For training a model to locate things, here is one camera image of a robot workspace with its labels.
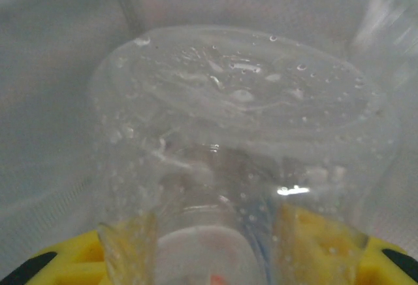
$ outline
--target clear plastic bottle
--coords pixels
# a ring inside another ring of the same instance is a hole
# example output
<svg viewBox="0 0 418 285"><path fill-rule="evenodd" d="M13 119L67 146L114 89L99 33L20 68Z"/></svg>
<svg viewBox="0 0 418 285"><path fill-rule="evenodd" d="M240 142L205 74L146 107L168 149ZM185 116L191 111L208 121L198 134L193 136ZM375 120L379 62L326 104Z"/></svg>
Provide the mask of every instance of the clear plastic bottle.
<svg viewBox="0 0 418 285"><path fill-rule="evenodd" d="M362 200L400 134L385 94L352 65L245 29L150 31L108 56L90 88L102 239L152 238L157 285L274 284L286 260L271 250L297 235L277 225L303 214L288 205L366 229ZM118 226L151 214L146 229ZM122 244L105 247L114 280L140 281L137 265L117 268Z"/></svg>

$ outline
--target yellow plastic base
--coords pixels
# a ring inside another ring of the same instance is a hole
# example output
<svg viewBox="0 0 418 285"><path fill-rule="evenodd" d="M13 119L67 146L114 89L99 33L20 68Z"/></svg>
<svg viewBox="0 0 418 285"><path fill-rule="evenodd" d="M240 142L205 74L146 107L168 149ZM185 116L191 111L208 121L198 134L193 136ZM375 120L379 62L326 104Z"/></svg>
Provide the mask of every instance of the yellow plastic base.
<svg viewBox="0 0 418 285"><path fill-rule="evenodd" d="M290 219L294 211L283 208L282 220L279 222L289 224L292 219L295 221L295 218ZM287 225L292 229L286 231L281 228L282 238L287 239L287 243L282 244L286 244L287 248L278 259L283 264L282 268L288 268L294 271L294 275L298 275L298 281L303 282L300 284L416 285L411 277L382 252L382 249L393 249L404 253L401 248L372 237L362 251L355 237L347 231L316 214L302 209L297 212L296 222ZM47 252L56 252L57 256L27 285L111 285L96 231L51 246L37 256ZM284 254L294 256L292 264ZM357 255L361 256L359 264L356 264L359 259ZM357 267L357 277L354 277L356 271L350 269L341 270L343 272L340 275L333 273L338 268L336 265L351 267L352 263Z"/></svg>

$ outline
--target black plastic part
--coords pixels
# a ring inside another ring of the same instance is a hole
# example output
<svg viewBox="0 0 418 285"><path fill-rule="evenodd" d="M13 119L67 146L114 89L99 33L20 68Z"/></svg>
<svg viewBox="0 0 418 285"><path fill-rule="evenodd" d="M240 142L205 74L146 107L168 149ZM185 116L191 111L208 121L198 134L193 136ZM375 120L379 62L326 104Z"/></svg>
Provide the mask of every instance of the black plastic part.
<svg viewBox="0 0 418 285"><path fill-rule="evenodd" d="M396 250L383 249L382 252L387 256L399 269L403 270L410 278L418 284L418 261L406 254L401 254Z"/></svg>
<svg viewBox="0 0 418 285"><path fill-rule="evenodd" d="M0 285L25 285L40 270L50 263L56 255L56 252L47 252L27 260L3 280L0 280Z"/></svg>

